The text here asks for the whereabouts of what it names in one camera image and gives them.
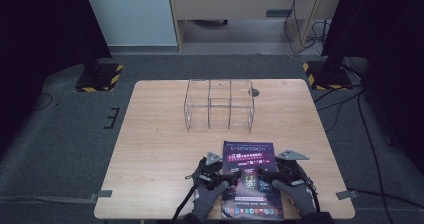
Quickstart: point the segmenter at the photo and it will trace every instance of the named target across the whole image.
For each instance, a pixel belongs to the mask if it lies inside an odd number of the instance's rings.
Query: black and yellow hazard tape
[[[350,86],[317,84],[316,79],[314,78],[308,63],[303,64],[303,70],[305,71],[306,77],[308,78],[308,82],[312,90],[349,90],[351,89]]]
[[[82,86],[82,87],[75,87],[76,92],[97,92],[97,91],[111,91],[115,87],[116,83],[118,82],[119,76],[121,75],[121,71],[123,65],[117,65],[116,69],[114,70],[113,75],[109,78],[110,82],[108,85],[104,86]]]

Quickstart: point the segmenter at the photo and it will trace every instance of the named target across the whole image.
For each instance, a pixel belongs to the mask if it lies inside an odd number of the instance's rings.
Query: white cabinet
[[[89,0],[108,46],[177,46],[169,0]]]

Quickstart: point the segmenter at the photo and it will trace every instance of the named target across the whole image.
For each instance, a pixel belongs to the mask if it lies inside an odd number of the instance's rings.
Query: yellow warning stripe
[[[78,89],[76,91],[78,92],[96,92],[96,91],[110,91],[112,90],[115,85],[116,82],[118,81],[120,75],[121,75],[121,70],[124,67],[124,65],[118,65],[115,71],[115,76],[112,78],[110,85],[106,86],[106,87],[101,87],[101,88],[94,88],[94,87],[83,87],[81,89]]]
[[[311,86],[312,89],[315,89],[315,79],[312,76],[311,71],[309,70],[308,63],[303,63],[303,70],[305,71],[306,77],[308,78],[309,85]]]
[[[317,90],[349,90],[349,87],[344,87],[341,85],[317,85]]]

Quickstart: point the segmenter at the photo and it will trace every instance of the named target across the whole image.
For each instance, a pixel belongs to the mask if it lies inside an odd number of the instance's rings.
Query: dark curtain
[[[424,173],[424,1],[340,0],[324,55],[364,57],[363,84],[391,145]]]
[[[31,112],[44,79],[111,57],[88,0],[0,0],[0,151]]]

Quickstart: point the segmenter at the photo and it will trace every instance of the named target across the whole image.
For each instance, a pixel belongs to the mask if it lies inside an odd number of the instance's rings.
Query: book
[[[277,171],[273,143],[224,142],[222,174],[241,170],[237,186],[222,194],[222,217],[283,221],[281,193],[257,173],[260,166]]]

